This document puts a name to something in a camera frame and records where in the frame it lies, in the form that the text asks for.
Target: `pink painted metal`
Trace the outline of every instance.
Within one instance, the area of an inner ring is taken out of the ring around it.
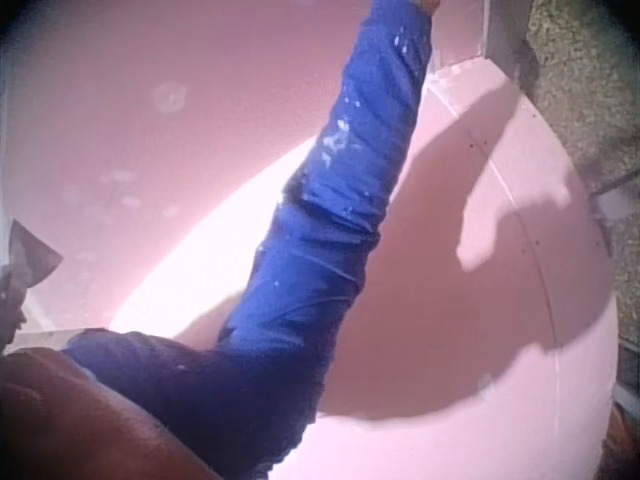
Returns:
[[[460,25],[475,25],[468,5]],[[367,2],[155,7],[64,2],[11,51],[3,190],[65,255],[31,298],[33,330],[211,344]],[[446,12],[440,25],[461,18]],[[593,473],[615,375],[611,262],[535,108],[492,62],[454,63],[425,88],[322,413],[275,479]]]

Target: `white paint spot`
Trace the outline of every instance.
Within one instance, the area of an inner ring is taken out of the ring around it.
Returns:
[[[187,101],[187,87],[177,83],[163,83],[153,90],[152,100],[162,113],[179,112]]]
[[[175,205],[167,207],[162,211],[162,216],[164,218],[174,218],[178,215],[180,215],[180,208],[176,207]]]
[[[322,161],[324,162],[324,165],[329,168],[331,166],[331,155],[327,152],[322,152]]]
[[[64,187],[62,190],[62,200],[67,205],[77,206],[81,203],[82,197],[80,191],[76,187]]]
[[[349,131],[349,123],[346,120],[338,120],[338,128],[343,132]]]
[[[109,179],[118,183],[131,183],[136,180],[136,172],[131,170],[114,170],[109,174]]]
[[[324,137],[322,139],[322,144],[325,147],[332,150],[334,153],[337,153],[347,146],[348,137],[349,137],[348,130],[340,129],[340,131],[337,132],[335,135],[327,135],[326,137]]]
[[[142,200],[136,197],[122,197],[120,203],[127,208],[140,208]]]
[[[98,261],[98,254],[92,250],[84,250],[76,255],[79,262],[95,263]]]

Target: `pink panel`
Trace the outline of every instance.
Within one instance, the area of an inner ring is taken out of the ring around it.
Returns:
[[[489,0],[442,2],[434,21],[432,69],[455,65],[481,55],[485,1]]]

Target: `sunlight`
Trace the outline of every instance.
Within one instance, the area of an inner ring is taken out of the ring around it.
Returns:
[[[147,275],[109,328],[175,337],[240,292],[285,182],[315,138],[291,150],[230,195]]]

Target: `blue jacket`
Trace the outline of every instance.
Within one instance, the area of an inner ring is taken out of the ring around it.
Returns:
[[[66,350],[225,479],[263,478],[315,419],[407,155],[430,33],[409,0],[374,0],[329,122],[288,182],[214,349],[89,331]]]

